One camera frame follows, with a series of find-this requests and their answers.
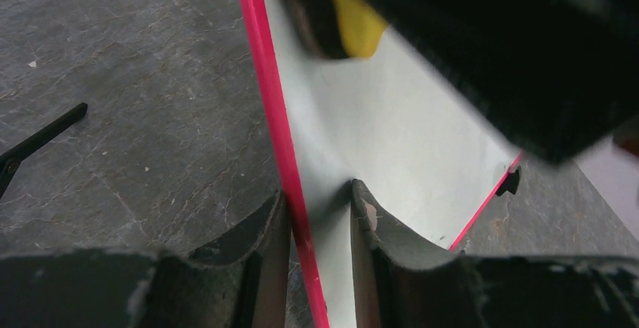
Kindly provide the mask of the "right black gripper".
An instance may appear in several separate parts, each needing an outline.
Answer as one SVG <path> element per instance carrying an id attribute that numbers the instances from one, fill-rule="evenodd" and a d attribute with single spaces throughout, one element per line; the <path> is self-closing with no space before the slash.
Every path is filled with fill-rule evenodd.
<path id="1" fill-rule="evenodd" d="M 364 1 L 514 145 L 637 154 L 638 0 Z"/>

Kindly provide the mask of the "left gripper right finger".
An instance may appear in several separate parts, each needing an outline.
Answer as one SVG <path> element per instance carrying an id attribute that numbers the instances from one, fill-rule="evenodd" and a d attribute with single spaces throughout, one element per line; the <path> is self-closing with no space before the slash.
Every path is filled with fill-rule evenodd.
<path id="1" fill-rule="evenodd" d="M 350 243 L 358 327 L 455 327 L 457 258 L 381 206 L 360 179 L 351 183 Z"/>

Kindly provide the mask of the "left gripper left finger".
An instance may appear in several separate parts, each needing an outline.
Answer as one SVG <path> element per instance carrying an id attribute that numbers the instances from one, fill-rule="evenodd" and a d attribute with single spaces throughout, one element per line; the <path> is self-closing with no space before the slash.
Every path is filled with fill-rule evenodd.
<path id="1" fill-rule="evenodd" d="M 244 220 L 189 258 L 213 273 L 216 317 L 225 327 L 283 327 L 291 228 L 286 197 L 275 191 Z"/>

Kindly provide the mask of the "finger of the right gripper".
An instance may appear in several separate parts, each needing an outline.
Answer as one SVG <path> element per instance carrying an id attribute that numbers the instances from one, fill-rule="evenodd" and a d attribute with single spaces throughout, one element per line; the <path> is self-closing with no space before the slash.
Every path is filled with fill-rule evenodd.
<path id="1" fill-rule="evenodd" d="M 338 30 L 332 0 L 282 0 L 305 50 L 324 60 L 344 60 L 349 56 Z"/>

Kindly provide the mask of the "yellow bone-shaped eraser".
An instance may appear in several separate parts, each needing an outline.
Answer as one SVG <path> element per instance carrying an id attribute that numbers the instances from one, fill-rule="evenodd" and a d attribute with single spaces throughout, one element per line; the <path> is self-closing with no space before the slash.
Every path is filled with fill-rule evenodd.
<path id="1" fill-rule="evenodd" d="M 388 23 L 364 0 L 333 0 L 342 45 L 349 57 L 368 59 Z"/>

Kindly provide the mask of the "pink framed whiteboard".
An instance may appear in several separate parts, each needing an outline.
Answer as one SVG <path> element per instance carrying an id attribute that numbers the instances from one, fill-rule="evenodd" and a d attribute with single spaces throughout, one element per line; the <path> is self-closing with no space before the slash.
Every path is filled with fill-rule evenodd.
<path id="1" fill-rule="evenodd" d="M 367 60 L 304 52 L 282 0 L 240 0 L 317 327 L 353 327 L 348 185 L 455 247 L 520 152 L 391 29 Z"/>

